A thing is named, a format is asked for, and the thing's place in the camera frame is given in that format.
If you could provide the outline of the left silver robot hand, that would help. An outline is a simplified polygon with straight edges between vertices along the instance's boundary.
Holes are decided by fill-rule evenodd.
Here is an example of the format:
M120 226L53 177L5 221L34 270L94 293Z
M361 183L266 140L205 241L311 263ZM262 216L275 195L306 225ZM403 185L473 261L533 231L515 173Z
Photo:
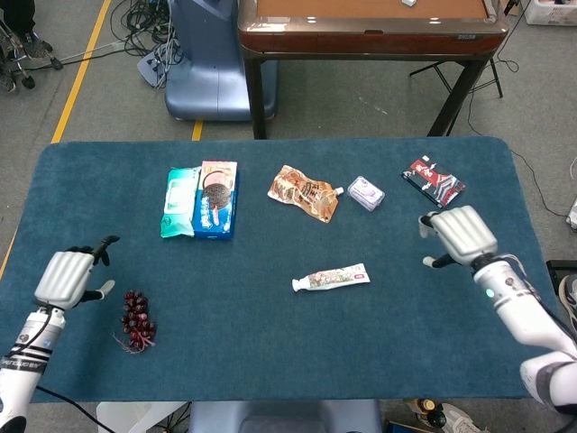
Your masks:
M56 252L34 292L38 303L45 307L70 310L81 302L104 299L114 288L115 281L108 280L97 290L87 290L87 281L97 264L110 265L107 248L119 240L119 236L109 235L97 247L72 246L63 252Z

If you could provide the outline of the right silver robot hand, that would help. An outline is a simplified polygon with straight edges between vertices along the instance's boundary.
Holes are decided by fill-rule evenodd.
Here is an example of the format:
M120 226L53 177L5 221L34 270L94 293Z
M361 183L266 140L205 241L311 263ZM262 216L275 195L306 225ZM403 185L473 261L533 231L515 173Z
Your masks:
M457 263L471 266L484 255L494 256L498 241L471 206L456 207L442 212L430 212L418 219L422 238L437 235L445 247L446 254L433 258L427 256L423 264L438 269Z

